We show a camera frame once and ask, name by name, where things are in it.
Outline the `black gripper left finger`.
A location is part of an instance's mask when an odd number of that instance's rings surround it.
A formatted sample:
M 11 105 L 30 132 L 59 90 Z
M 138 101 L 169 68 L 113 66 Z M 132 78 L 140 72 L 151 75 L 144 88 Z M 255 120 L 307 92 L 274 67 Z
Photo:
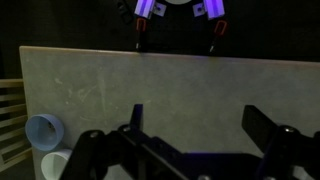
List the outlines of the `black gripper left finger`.
M 143 130 L 143 105 L 135 104 L 128 124 L 121 125 L 119 130 L 122 132 L 142 131 Z

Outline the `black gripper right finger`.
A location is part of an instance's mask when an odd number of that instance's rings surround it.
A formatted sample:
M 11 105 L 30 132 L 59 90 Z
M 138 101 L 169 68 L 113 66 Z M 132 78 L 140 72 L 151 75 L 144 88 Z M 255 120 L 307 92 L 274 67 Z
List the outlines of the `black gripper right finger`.
M 294 132 L 293 127 L 276 124 L 254 105 L 244 107 L 241 126 L 261 151 L 267 150 L 278 130 Z

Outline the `purple-lit robot base frame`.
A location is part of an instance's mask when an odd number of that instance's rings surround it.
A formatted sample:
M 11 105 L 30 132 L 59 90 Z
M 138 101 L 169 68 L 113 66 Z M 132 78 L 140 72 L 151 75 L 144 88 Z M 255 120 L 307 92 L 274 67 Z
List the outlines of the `purple-lit robot base frame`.
M 224 0 L 137 0 L 134 14 L 150 19 L 153 14 L 163 17 L 174 11 L 212 20 L 225 15 Z

